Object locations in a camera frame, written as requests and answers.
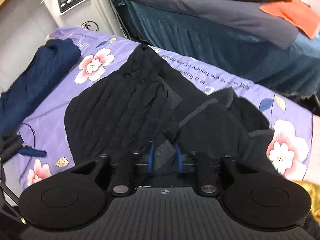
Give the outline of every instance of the metal bolt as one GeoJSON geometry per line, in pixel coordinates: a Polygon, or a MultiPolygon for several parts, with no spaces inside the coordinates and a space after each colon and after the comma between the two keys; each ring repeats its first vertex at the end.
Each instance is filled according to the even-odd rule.
{"type": "Polygon", "coordinates": [[[118,194],[123,194],[123,193],[127,193],[129,191],[129,188],[125,185],[118,185],[113,188],[113,191],[118,194]]]}
{"type": "Polygon", "coordinates": [[[217,188],[213,185],[204,185],[201,187],[201,191],[204,193],[214,193],[217,191],[217,188]]]}

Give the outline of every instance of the floral print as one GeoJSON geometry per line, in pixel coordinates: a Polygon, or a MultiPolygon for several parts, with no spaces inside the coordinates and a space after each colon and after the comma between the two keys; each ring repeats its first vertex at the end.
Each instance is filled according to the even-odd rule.
{"type": "Polygon", "coordinates": [[[295,128],[289,121],[278,119],[273,129],[275,133],[267,149],[267,158],[286,179],[302,180],[307,171],[303,161],[309,153],[306,140],[295,136],[295,128]]]}
{"type": "Polygon", "coordinates": [[[43,179],[47,179],[48,177],[51,177],[49,165],[45,163],[41,166],[41,161],[36,159],[33,170],[30,169],[27,176],[28,186],[31,186],[43,179]]]}
{"type": "Polygon", "coordinates": [[[88,78],[91,81],[97,81],[104,73],[104,67],[114,61],[115,56],[109,53],[111,49],[101,49],[94,56],[88,55],[84,57],[79,64],[81,71],[76,76],[76,84],[84,83],[88,78]]]}

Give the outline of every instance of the black jacket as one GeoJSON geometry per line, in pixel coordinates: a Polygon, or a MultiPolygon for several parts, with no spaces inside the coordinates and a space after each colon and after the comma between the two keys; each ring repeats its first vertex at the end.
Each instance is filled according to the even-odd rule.
{"type": "Polygon", "coordinates": [[[254,105],[231,88],[205,95],[144,44],[71,100],[65,128],[76,164],[118,150],[143,151],[153,141],[161,174],[174,169],[169,160],[176,143],[183,151],[238,156],[276,173],[266,158],[273,131],[254,105]]]}

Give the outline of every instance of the black cable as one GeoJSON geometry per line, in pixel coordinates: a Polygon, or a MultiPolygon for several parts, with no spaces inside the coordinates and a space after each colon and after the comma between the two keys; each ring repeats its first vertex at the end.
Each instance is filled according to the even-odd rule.
{"type": "MultiPolygon", "coordinates": [[[[29,126],[29,127],[30,127],[30,129],[31,129],[31,131],[32,131],[32,134],[33,134],[33,148],[35,148],[35,146],[36,146],[36,135],[35,135],[35,131],[33,130],[33,128],[31,127],[31,125],[30,125],[30,124],[28,124],[28,123],[24,123],[24,122],[23,122],[22,124],[25,124],[25,125],[27,125],[27,126],[29,126]]],[[[27,168],[28,168],[28,166],[29,166],[29,164],[30,164],[31,160],[32,160],[32,157],[30,156],[30,158],[29,158],[29,160],[28,160],[28,163],[27,163],[26,167],[24,168],[23,172],[21,173],[21,175],[20,175],[20,177],[19,177],[19,184],[20,184],[20,181],[21,181],[21,179],[22,179],[22,176],[26,173],[27,168]]]]}
{"type": "Polygon", "coordinates": [[[25,122],[23,122],[22,124],[25,124],[25,125],[27,125],[27,126],[30,127],[30,129],[31,129],[31,131],[32,131],[32,134],[33,134],[33,148],[35,148],[35,146],[36,146],[36,135],[35,135],[35,131],[33,130],[33,128],[31,127],[30,124],[25,123],[25,122]]]}

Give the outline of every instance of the purple bedsheet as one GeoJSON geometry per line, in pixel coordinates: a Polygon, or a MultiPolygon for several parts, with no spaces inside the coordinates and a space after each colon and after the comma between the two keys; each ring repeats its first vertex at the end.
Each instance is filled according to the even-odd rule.
{"type": "MultiPolygon", "coordinates": [[[[50,36],[57,39],[71,38],[81,49],[81,60],[86,56],[83,62],[97,58],[103,61],[102,65],[97,65],[98,68],[102,67],[105,72],[103,73],[103,69],[100,69],[98,72],[103,73],[100,77],[100,74],[98,76],[95,74],[94,77],[86,79],[83,83],[75,83],[77,76],[77,81],[81,80],[82,82],[85,79],[84,76],[79,78],[81,75],[79,73],[81,71],[83,73],[83,70],[79,69],[79,61],[78,65],[48,95],[34,113],[24,120],[35,131],[36,149],[45,150],[47,156],[40,160],[34,158],[29,163],[29,157],[21,155],[14,157],[15,169],[18,176],[21,177],[20,184],[23,189],[32,183],[74,166],[64,128],[64,113],[70,100],[94,84],[91,80],[96,78],[100,80],[118,70],[138,45],[138,43],[125,38],[82,28],[59,28],[53,31],[50,36]]],[[[160,57],[164,58],[204,93],[210,94],[215,90],[231,86],[239,96],[250,100],[263,112],[270,121],[271,127],[276,130],[267,155],[273,148],[277,148],[277,142],[281,146],[285,142],[289,147],[287,151],[293,151],[295,156],[291,162],[292,167],[286,169],[284,176],[289,179],[303,177],[308,166],[312,139],[312,114],[309,111],[265,87],[231,75],[215,66],[174,52],[154,49],[160,57]]],[[[21,126],[20,133],[27,145],[33,145],[33,135],[28,126],[21,126]]]]}

